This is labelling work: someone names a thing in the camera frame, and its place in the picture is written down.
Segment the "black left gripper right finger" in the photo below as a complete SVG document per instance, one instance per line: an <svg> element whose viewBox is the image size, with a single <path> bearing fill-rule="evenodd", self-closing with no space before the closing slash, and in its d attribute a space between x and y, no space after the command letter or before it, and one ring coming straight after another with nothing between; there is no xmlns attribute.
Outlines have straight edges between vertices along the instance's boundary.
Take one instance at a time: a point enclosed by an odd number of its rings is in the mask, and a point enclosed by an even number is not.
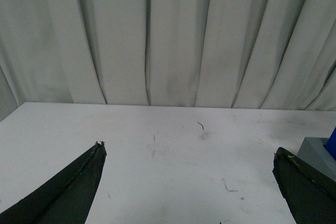
<svg viewBox="0 0 336 224"><path fill-rule="evenodd" d="M279 147L272 170L296 223L335 223L335 181Z"/></svg>

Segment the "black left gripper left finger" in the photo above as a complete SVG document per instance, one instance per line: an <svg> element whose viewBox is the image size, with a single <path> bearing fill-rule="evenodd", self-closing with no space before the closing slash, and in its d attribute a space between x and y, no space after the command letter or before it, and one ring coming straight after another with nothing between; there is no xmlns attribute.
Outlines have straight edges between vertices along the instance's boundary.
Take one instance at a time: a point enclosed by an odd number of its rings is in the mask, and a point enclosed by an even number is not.
<svg viewBox="0 0 336 224"><path fill-rule="evenodd" d="M107 152L96 142L55 176L1 213L1 223L85 223Z"/></svg>

